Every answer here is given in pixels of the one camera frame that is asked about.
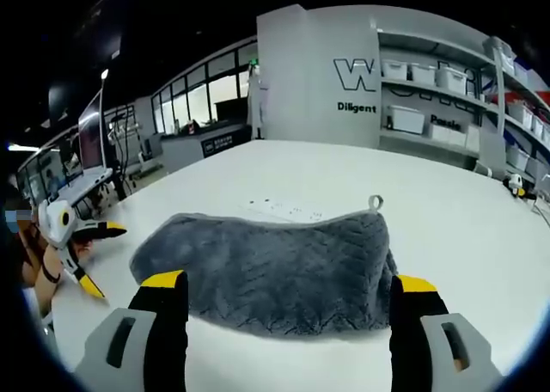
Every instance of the white table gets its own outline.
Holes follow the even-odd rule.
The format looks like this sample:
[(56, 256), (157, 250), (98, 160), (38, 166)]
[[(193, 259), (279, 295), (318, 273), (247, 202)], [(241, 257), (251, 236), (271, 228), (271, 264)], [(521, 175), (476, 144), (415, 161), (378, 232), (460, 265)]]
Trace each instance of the white table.
[[(106, 293), (93, 299), (68, 281), (53, 298), (62, 360), (72, 370), (84, 341), (138, 289), (129, 261), (178, 212), (277, 220), (247, 203), (298, 203), (333, 217), (379, 193), (400, 273), (431, 281), (449, 311), (492, 344), (507, 373), (541, 324), (550, 294), (550, 230), (494, 180), (441, 163), (379, 150), (255, 141), (179, 170), (118, 203), (109, 218), (128, 228), (98, 242), (87, 270)], [(190, 317), (189, 391), (365, 391), (391, 385), (389, 330), (271, 340)]]

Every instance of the ceiling light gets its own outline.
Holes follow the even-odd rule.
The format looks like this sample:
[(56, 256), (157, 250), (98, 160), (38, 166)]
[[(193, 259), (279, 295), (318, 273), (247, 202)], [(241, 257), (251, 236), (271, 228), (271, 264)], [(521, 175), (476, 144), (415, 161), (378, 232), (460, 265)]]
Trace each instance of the ceiling light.
[(19, 145), (10, 144), (8, 146), (9, 151), (40, 151), (40, 147), (33, 147), (32, 145)]

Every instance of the black ceiling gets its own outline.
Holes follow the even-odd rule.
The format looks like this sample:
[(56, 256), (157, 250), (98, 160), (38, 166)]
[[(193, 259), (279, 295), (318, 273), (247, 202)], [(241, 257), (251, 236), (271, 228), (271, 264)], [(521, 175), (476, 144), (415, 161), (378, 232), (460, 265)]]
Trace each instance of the black ceiling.
[[(304, 8), (380, 4), (421, 9), (496, 34), (550, 81), (544, 5), (525, 0), (39, 0), (26, 22), (22, 89), (25, 112), (9, 124), (9, 139), (40, 145), (68, 125), (110, 69), (106, 106), (133, 101), (228, 44), (255, 34), (257, 15), (292, 3)], [(111, 60), (120, 39), (120, 55)], [(48, 92), (57, 93), (48, 107)], [(40, 123), (68, 117), (49, 129)]]

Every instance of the computer monitor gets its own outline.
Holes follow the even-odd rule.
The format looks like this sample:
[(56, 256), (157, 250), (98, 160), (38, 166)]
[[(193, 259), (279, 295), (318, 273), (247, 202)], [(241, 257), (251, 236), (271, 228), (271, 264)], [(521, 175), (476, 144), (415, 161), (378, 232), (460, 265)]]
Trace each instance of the computer monitor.
[(78, 119), (82, 169), (105, 166), (101, 124), (101, 90)]

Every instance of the shelving unit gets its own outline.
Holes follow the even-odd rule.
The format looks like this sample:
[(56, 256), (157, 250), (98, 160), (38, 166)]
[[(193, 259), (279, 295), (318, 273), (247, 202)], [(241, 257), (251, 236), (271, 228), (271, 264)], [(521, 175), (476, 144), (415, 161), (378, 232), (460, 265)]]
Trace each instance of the shelving unit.
[(455, 144), (442, 143), (426, 136), (412, 134), (410, 132), (398, 132), (396, 130), (388, 130), (387, 128), (382, 128), (380, 130), (380, 136), (383, 138), (394, 138), (410, 143), (429, 145), (431, 147), (437, 147), (438, 149), (452, 151), (453, 153), (461, 154), (463, 156), (474, 158), (477, 158), (479, 156), (479, 153), (468, 150), (466, 147), (461, 147), (460, 145)]
[[(450, 41), (433, 38), (429, 35), (378, 29), (378, 39), (380, 47), (394, 48), (409, 52), (416, 52), (424, 55), (431, 55), (451, 62), (464, 64), (467, 67), (472, 67), (476, 70), (483, 71), (484, 73), (494, 75), (495, 81), (498, 86), (498, 105), (487, 104), (473, 97), (450, 92), (447, 89), (442, 89), (426, 84), (420, 84), (408, 80), (393, 80), (383, 77), (382, 86), (392, 86), (403, 89), (415, 89), (418, 91), (447, 97), (448, 99), (454, 101), (461, 101), (462, 103), (473, 107), (478, 112), (487, 113), (494, 119), (496, 118), (497, 132), (499, 132), (501, 135), (504, 135), (504, 126), (506, 124), (519, 128), (523, 135), (525, 135), (525, 137), (533, 145), (534, 150), (542, 151), (544, 155), (547, 156), (547, 160), (550, 162), (550, 148), (548, 148), (545, 143), (543, 143), (540, 138), (536, 137), (534, 133), (532, 133), (532, 131), (530, 131), (527, 127), (523, 126), (521, 123), (505, 114), (504, 88), (507, 87), (510, 90), (518, 93), (521, 97), (523, 97), (525, 101), (530, 103), (532, 106), (535, 106), (538, 109), (542, 110), (542, 112), (545, 113), (549, 119), (550, 106), (546, 104), (537, 93), (535, 93), (532, 89), (526, 87), (515, 76), (512, 76), (503, 71), (500, 57), (496, 49), (494, 50), (493, 57), (495, 59), (493, 60), (480, 52), (473, 51), (464, 46), (459, 46)], [(430, 138), (406, 132), (394, 132), (382, 129), (381, 137), (398, 138), (403, 141), (409, 141), (417, 144), (427, 144), (441, 149), (450, 150), (455, 153), (463, 154), (465, 156), (476, 158), (479, 157), (478, 153), (473, 153), (472, 151), (462, 148), (460, 146), (456, 146), (453, 144), (442, 144), (437, 141), (431, 140)], [(520, 170), (514, 168), (509, 164), (507, 164), (507, 171), (509, 173), (518, 173), (528, 181), (535, 181), (535, 179), (531, 175), (521, 172)]]
[(396, 87), (404, 87), (407, 89), (416, 89), (418, 91), (434, 93), (439, 96), (449, 97), (453, 100), (459, 100), (471, 106), (481, 108), (482, 110), (485, 110), (488, 113), (498, 114), (498, 107), (495, 105), (487, 104), (486, 102), (478, 100), (477, 98), (458, 94), (453, 91), (449, 91), (448, 89), (442, 89), (440, 87), (436, 87), (435, 85), (421, 84), (421, 83), (416, 83), (414, 81), (408, 81), (408, 80), (393, 80), (386, 77), (382, 77), (382, 85), (392, 85)]

